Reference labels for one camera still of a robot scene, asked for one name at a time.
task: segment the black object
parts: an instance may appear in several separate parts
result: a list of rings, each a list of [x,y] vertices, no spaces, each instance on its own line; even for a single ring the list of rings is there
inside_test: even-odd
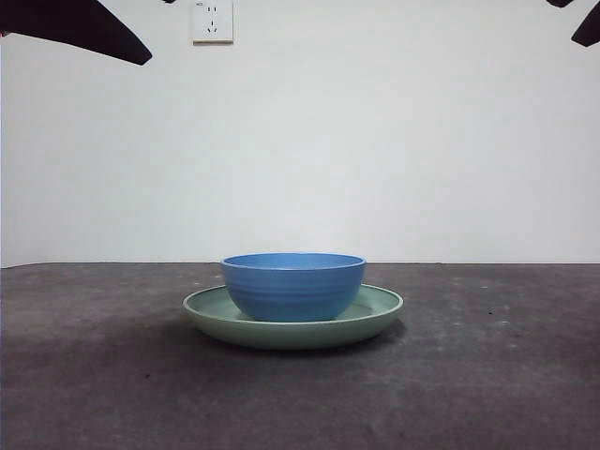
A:
[[[593,7],[590,14],[579,26],[572,39],[584,47],[600,42],[600,2]]]
[[[152,57],[97,0],[0,0],[0,30],[3,35],[54,40],[139,65]]]
[[[547,0],[554,7],[564,8],[569,3],[573,2],[573,0]]]

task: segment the bowl rim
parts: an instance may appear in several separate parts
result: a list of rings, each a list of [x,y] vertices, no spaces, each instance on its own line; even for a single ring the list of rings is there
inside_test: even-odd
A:
[[[266,255],[320,255],[320,256],[343,256],[349,258],[355,258],[359,260],[358,262],[354,262],[352,264],[340,264],[340,265],[331,265],[327,267],[313,267],[313,268],[294,268],[294,267],[255,267],[252,265],[243,265],[243,264],[234,264],[232,262],[227,262],[228,260],[232,260],[233,258],[241,258],[245,256],[266,256]],[[349,255],[346,253],[323,253],[318,251],[267,251],[264,253],[244,253],[241,255],[232,255],[227,258],[223,258],[221,260],[221,265],[225,265],[228,267],[235,267],[238,269],[249,269],[249,270],[277,270],[277,271],[294,271],[294,272],[312,272],[315,270],[332,270],[332,269],[345,269],[349,267],[358,267],[360,265],[367,264],[367,260],[360,256]]]

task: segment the light green dish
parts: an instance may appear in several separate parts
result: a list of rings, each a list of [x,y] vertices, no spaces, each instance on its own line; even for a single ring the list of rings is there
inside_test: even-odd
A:
[[[208,336],[258,349],[322,349],[372,338],[399,314],[395,292],[363,284],[352,304],[333,321],[258,322],[250,319],[219,286],[188,295],[183,308]]]

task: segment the electrical outlet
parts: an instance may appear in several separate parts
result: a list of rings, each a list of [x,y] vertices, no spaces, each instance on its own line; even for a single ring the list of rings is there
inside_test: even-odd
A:
[[[192,7],[192,42],[233,42],[233,1],[195,1]]]

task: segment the blue bowl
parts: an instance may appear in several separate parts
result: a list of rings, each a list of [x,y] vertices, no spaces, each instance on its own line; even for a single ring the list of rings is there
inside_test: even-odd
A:
[[[230,297],[257,321],[335,319],[363,280],[363,258],[331,253],[259,253],[221,262]]]

